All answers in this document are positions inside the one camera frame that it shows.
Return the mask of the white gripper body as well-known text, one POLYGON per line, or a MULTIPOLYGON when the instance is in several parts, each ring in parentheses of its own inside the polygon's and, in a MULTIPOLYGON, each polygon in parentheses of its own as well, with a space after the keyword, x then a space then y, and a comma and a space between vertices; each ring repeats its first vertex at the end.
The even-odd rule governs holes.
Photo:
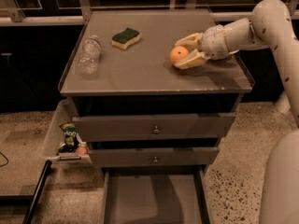
POLYGON ((238 52, 238 48, 229 46, 222 25, 216 25, 203 32, 199 40, 199 49, 211 60, 225 59, 238 52))

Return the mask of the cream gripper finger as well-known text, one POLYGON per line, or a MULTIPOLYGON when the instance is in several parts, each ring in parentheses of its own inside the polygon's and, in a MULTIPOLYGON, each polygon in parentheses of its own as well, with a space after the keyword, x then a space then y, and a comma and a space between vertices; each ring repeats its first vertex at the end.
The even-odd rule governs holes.
POLYGON ((188 35, 184 38, 181 38, 175 43, 175 47, 189 47, 193 49, 198 49, 201 45, 201 38, 203 34, 202 33, 194 33, 191 35, 188 35))
POLYGON ((174 66, 180 70, 189 69, 205 64, 210 57, 203 51, 194 49, 187 57, 183 58, 179 62, 175 63, 174 66))

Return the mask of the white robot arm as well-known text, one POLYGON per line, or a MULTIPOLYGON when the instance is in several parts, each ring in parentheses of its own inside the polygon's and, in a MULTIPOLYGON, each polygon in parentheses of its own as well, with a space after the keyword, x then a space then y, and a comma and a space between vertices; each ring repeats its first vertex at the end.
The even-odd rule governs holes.
POLYGON ((274 146, 265 168, 259 224, 299 224, 299 40, 287 6, 263 0, 248 18, 208 28, 175 43, 192 51, 171 63, 178 69, 221 60, 240 50, 270 48, 297 129, 274 146))

